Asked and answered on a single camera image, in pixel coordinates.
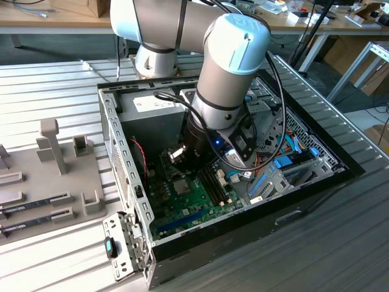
floor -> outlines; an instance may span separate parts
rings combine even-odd
[[[0,65],[115,58],[113,35],[20,35],[19,38],[22,48],[15,49],[9,35],[0,35]],[[274,36],[270,51],[287,60],[295,50],[297,40],[298,36],[295,35]],[[137,44],[133,43],[131,48],[135,52]],[[324,96],[329,94],[341,77],[325,62],[313,62],[308,71],[308,82]],[[355,92],[355,87],[350,83],[339,94],[337,100],[340,99],[344,101],[337,106],[344,113],[373,107],[371,98],[362,91]],[[376,97],[376,100],[377,104],[389,102],[389,94]]]

wooden desk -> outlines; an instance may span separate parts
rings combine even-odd
[[[51,8],[48,1],[31,5],[34,9]],[[0,2],[0,33],[113,33],[109,12],[94,18],[62,9],[48,12],[47,18],[16,9],[12,4]]]
[[[32,5],[35,9],[50,8],[49,2],[45,1]],[[305,7],[312,10],[312,4],[307,2]],[[109,21],[109,13],[101,18],[93,18],[56,9],[56,13],[48,13],[47,18],[32,15],[14,8],[12,4],[0,2],[0,33],[11,34],[14,44],[17,43],[17,34],[39,34],[39,33],[113,33]],[[300,35],[304,32],[306,24],[294,24],[287,20],[287,13],[274,15],[261,8],[256,13],[264,18],[270,25],[274,35]],[[336,13],[337,18],[329,21],[329,24],[322,25],[318,31],[318,38],[312,45],[305,58],[300,71],[306,72],[314,58],[322,48],[329,35],[389,35],[389,27],[382,29],[361,29],[345,19],[346,13]]]
[[[308,3],[304,7],[310,12],[312,11],[312,4]],[[259,7],[256,8],[257,15],[265,19],[272,29],[272,33],[276,34],[297,34],[297,32],[304,32],[306,28],[305,23],[295,24],[287,19],[287,12],[275,15],[265,11]],[[348,21],[345,16],[348,13],[335,12],[337,18],[330,19],[328,24],[321,25],[317,30],[317,35],[328,33],[330,35],[389,35],[389,27],[382,29],[361,29],[355,24]]]

metal bracket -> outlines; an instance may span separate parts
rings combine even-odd
[[[128,214],[115,213],[103,221],[103,227],[115,281],[146,268],[146,244],[139,224],[133,223]]]

expansion slot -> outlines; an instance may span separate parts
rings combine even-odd
[[[174,229],[174,228],[179,227],[185,223],[192,222],[192,221],[198,219],[204,212],[205,212],[205,209],[200,210],[199,212],[192,214],[192,215],[189,215],[189,216],[186,216],[184,218],[180,218],[174,222],[157,227],[157,232],[163,232],[166,230]]]

black knob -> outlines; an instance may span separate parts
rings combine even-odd
[[[114,259],[117,257],[117,250],[116,250],[116,245],[115,241],[112,237],[107,236],[104,240],[104,245],[105,245],[105,251],[107,253],[107,257],[109,259]]]

